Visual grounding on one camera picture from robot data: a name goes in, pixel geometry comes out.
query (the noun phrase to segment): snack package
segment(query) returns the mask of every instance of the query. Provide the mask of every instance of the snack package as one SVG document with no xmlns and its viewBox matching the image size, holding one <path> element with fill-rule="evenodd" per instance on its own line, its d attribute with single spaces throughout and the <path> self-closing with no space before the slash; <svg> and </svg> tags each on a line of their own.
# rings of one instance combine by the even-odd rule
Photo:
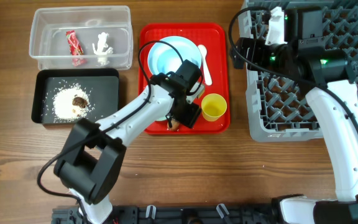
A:
<svg viewBox="0 0 358 224">
<path fill-rule="evenodd" d="M 82 51 L 80 41 L 78 41 L 75 31 L 67 31 L 66 32 L 67 42 L 70 46 L 70 53 L 71 55 L 84 55 L 84 52 Z M 79 66 L 86 63 L 86 60 L 83 58 L 73 58 L 73 65 Z"/>
</svg>

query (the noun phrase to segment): gray basket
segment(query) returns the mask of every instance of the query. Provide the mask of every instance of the gray basket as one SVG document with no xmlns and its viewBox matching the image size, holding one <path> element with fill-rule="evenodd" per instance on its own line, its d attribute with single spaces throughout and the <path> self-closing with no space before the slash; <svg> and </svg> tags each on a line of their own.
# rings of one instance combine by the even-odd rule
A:
<svg viewBox="0 0 358 224">
<path fill-rule="evenodd" d="M 321 7 L 326 49 L 344 49 L 351 56 L 358 86 L 358 1 L 246 0 L 242 8 L 248 6 L 264 6 L 269 9 L 276 6 L 284 9 Z M 239 16 L 241 37 L 265 39 L 267 30 L 262 24 L 261 13 L 262 11 L 252 11 Z M 306 99 L 300 96 L 298 87 L 295 88 L 295 93 L 272 93 L 291 89 L 293 81 L 273 77 L 267 83 L 268 78 L 268 73 L 247 71 L 246 98 L 251 137 L 260 142 L 306 141 L 323 137 L 319 124 Z"/>
</svg>

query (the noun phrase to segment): yellow cup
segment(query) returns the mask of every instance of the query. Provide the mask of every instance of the yellow cup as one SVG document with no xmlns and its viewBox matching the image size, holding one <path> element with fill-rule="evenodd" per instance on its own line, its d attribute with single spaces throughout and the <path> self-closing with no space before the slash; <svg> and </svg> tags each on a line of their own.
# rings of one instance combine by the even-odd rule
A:
<svg viewBox="0 0 358 224">
<path fill-rule="evenodd" d="M 207 121 L 216 121 L 227 110 L 227 103 L 223 96 L 212 93 L 206 95 L 201 102 L 203 117 Z"/>
</svg>

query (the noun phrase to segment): white spoon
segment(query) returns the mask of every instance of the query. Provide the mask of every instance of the white spoon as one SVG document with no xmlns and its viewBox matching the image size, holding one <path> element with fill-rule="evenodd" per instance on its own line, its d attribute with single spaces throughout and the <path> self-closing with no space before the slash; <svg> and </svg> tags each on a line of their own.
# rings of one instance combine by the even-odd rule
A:
<svg viewBox="0 0 358 224">
<path fill-rule="evenodd" d="M 204 79 L 206 85 L 212 85 L 212 78 L 211 74 L 209 73 L 208 66 L 206 64 L 206 48 L 204 45 L 200 44 L 198 47 L 198 50 L 200 50 L 201 56 L 203 57 L 203 69 L 204 69 Z"/>
</svg>

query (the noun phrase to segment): wooden surface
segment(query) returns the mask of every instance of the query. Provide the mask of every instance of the wooden surface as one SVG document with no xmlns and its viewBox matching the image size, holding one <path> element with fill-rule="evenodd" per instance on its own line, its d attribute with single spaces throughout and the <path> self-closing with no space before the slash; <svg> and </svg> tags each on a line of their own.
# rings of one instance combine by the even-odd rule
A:
<svg viewBox="0 0 358 224">
<path fill-rule="evenodd" d="M 37 62 L 29 57 L 34 12 L 41 7 L 105 4 L 130 7 L 137 55 L 140 30 L 146 24 L 216 22 L 227 33 L 242 0 L 0 0 L 0 223 L 50 223 L 52 208 L 74 204 L 72 199 L 43 193 L 35 182 L 40 167 L 60 152 L 70 128 L 45 129 L 30 120 L 38 73 Z M 268 202 L 271 197 L 295 193 L 335 197 L 333 170 L 322 139 L 291 143 L 251 139 L 246 73 L 232 69 L 229 59 L 227 63 L 232 113 L 229 129 L 211 136 L 141 134 L 128 148 L 110 193 L 114 204 L 239 204 Z M 134 56 L 132 68 L 120 72 L 123 104 L 137 96 L 138 69 Z M 43 183 L 67 191 L 52 169 L 44 175 Z"/>
</svg>

